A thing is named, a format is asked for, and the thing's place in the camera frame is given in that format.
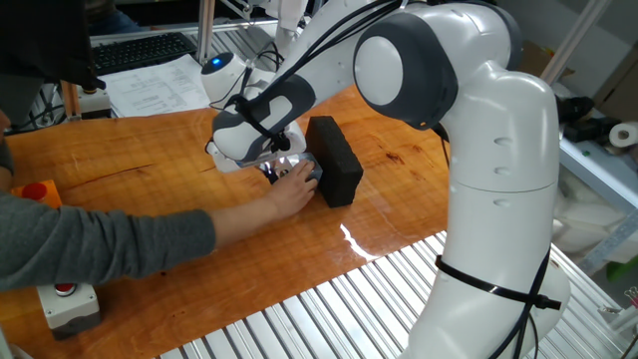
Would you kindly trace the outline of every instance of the desk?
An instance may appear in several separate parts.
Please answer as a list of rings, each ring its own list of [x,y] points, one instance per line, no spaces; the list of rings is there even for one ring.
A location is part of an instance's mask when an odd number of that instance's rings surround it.
[[[330,209],[317,196],[213,255],[98,287],[103,323],[62,342],[35,289],[0,293],[9,341],[36,359],[151,358],[446,227],[448,170],[435,134],[381,117],[354,88],[300,119],[302,128],[319,115],[335,118],[365,170],[351,206]],[[12,137],[15,185],[52,179],[65,204],[150,215],[263,194],[257,170],[222,175],[204,153],[213,116],[87,121]]]

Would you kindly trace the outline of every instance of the human arm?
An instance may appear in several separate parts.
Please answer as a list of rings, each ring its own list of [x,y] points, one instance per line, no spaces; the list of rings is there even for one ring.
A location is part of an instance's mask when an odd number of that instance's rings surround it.
[[[278,180],[265,197],[211,212],[217,246],[230,244],[301,210],[317,186],[316,179],[306,181],[313,168],[314,164],[301,162],[288,176]]]
[[[207,255],[300,210],[316,186],[302,177],[311,170],[296,168],[295,177],[291,173],[264,198],[244,205],[159,217],[52,209],[0,192],[0,291],[140,278]]]

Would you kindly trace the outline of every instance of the human hand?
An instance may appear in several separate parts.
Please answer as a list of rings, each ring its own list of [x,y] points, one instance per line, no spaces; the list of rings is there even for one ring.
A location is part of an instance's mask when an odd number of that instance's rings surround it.
[[[4,141],[4,131],[11,127],[11,121],[9,118],[0,110],[0,144]]]
[[[313,162],[301,161],[290,174],[279,179],[264,199],[274,205],[274,219],[281,220],[297,213],[315,194],[317,179],[308,177],[315,168]]]

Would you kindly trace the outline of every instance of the red button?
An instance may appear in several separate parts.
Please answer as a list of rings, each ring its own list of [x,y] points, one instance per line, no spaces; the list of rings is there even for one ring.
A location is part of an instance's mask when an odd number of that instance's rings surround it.
[[[76,285],[73,283],[56,284],[56,293],[60,296],[69,296],[76,290]]]
[[[22,196],[38,202],[44,201],[47,196],[47,187],[41,183],[31,183],[22,189]]]

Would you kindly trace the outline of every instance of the paper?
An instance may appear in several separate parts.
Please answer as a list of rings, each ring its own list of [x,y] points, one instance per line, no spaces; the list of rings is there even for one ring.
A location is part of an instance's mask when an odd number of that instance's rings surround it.
[[[149,116],[202,109],[210,103],[189,55],[146,68],[106,75],[111,105],[120,117]]]

